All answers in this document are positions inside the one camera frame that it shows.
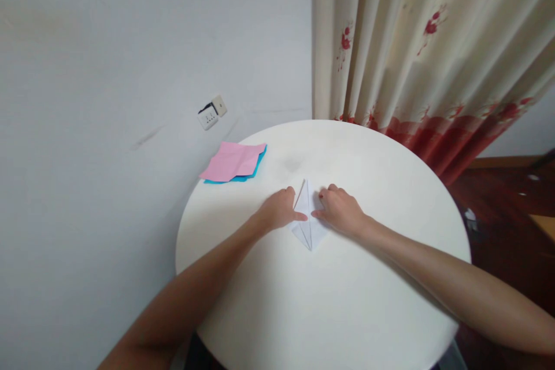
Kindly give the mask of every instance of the table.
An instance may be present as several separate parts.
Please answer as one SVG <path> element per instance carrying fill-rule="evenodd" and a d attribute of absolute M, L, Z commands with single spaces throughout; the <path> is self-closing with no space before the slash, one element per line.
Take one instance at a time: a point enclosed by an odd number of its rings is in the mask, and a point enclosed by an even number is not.
<path fill-rule="evenodd" d="M 470 250 L 447 189 L 396 141 L 358 125 L 304 120 L 260 131 L 258 175 L 204 184 L 183 212 L 176 246 L 181 272 L 232 234 L 273 192 L 303 178 L 335 183 L 388 227 L 462 260 Z M 229 370 L 428 369 L 457 323 L 395 265 L 329 233 L 310 252 L 282 228 L 259 241 L 199 327 Z"/>

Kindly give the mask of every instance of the pink paper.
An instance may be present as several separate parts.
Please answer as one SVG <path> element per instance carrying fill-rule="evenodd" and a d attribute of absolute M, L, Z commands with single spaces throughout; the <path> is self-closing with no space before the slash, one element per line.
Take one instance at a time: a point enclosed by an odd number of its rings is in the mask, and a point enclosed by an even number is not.
<path fill-rule="evenodd" d="M 199 177 L 215 182 L 228 182 L 237 175 L 252 175 L 258 162 L 258 155 L 266 148 L 266 143 L 256 146 L 222 142 L 218 153 L 210 159 L 207 169 Z"/>

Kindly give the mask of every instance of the blue paper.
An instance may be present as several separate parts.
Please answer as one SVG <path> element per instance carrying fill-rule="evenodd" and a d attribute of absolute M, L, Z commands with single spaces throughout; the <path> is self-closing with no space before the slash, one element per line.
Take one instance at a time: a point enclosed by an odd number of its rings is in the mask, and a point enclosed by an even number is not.
<path fill-rule="evenodd" d="M 255 177 L 256 172 L 258 171 L 258 167 L 260 166 L 260 162 L 262 161 L 262 158 L 266 154 L 267 150 L 268 150 L 268 145 L 266 145 L 266 147 L 264 148 L 264 151 L 261 154 L 258 155 L 258 161 L 256 162 L 256 167 L 255 167 L 254 172 L 252 173 L 252 175 L 238 175 L 238 176 L 233 177 L 230 182 L 246 182 L 247 179 Z M 227 182 L 215 182 L 215 181 L 205 179 L 204 183 L 220 184 L 220 183 L 227 183 Z"/>

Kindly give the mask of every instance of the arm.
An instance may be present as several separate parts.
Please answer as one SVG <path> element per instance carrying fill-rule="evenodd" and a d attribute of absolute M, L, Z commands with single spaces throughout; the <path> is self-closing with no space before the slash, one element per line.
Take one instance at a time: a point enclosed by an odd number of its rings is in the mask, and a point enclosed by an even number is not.
<path fill-rule="evenodd" d="M 292 187 L 270 196 L 235 233 L 171 281 L 143 311 L 99 370 L 167 369 L 179 346 L 216 302 L 247 253 L 269 231 L 293 220 Z"/>
<path fill-rule="evenodd" d="M 555 354 L 555 319 L 496 277 L 433 247 L 404 237 L 362 212 L 334 184 L 320 192 L 327 220 L 362 247 L 380 250 L 465 324 L 492 341 L 535 354 Z"/>

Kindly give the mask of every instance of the hand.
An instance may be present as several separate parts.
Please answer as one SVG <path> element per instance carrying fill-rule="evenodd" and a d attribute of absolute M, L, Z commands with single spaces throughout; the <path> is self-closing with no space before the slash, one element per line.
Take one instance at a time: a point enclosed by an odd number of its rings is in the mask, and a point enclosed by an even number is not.
<path fill-rule="evenodd" d="M 285 227 L 292 221 L 308 220 L 306 215 L 293 210 L 294 200 L 295 190 L 293 187 L 282 189 L 264 201 L 253 215 L 253 219 L 256 219 L 260 226 L 268 232 Z"/>
<path fill-rule="evenodd" d="M 335 184 L 321 190 L 319 197 L 324 209 L 313 211 L 312 216 L 327 221 L 346 237 L 356 238 L 367 226 L 376 223 L 362 211 L 354 197 Z"/>

